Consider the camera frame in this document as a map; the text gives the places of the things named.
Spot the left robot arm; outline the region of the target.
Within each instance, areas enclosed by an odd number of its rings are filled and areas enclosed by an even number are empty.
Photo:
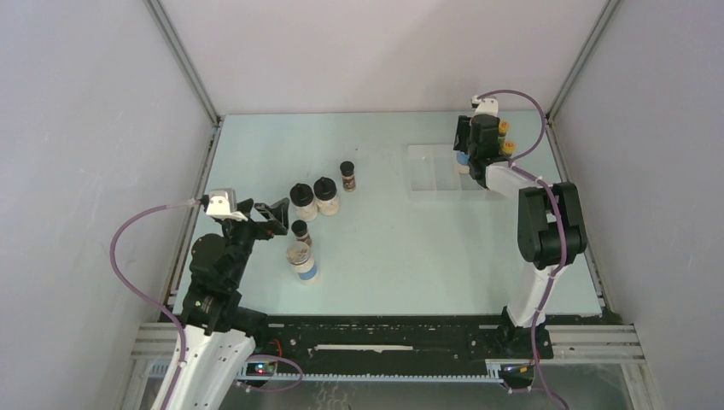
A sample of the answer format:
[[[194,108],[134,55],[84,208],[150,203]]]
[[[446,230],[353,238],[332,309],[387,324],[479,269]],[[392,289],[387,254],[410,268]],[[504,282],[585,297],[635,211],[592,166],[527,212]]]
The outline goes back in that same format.
[[[181,332],[155,409],[218,408],[246,359],[270,344],[262,327],[266,315],[241,307],[239,287],[254,245],[288,234],[289,199],[239,202],[233,190],[223,189],[198,203],[221,232],[199,237],[191,248]]]

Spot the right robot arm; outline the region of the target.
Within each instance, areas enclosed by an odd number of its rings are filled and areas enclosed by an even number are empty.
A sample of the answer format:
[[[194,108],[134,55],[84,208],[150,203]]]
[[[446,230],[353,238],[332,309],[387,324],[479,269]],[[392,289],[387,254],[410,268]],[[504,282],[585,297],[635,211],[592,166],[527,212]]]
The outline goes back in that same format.
[[[499,142],[494,114],[460,115],[453,150],[482,188],[517,201],[517,246],[525,261],[523,285],[503,313],[496,335],[499,351],[518,357],[531,344],[527,330],[545,321],[558,277],[587,249],[579,191],[571,182],[547,183],[519,167]]]

